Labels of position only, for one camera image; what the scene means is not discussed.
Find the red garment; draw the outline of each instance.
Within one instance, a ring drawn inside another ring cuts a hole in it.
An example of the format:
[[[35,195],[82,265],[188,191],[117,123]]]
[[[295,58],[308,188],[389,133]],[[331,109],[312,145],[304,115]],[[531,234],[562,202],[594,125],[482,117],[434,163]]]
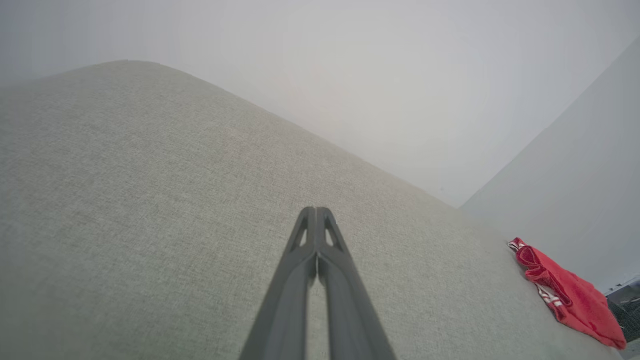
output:
[[[593,285],[567,271],[520,238],[509,242],[519,263],[528,268],[527,279],[556,314],[559,322],[620,350],[627,346],[607,299]]]

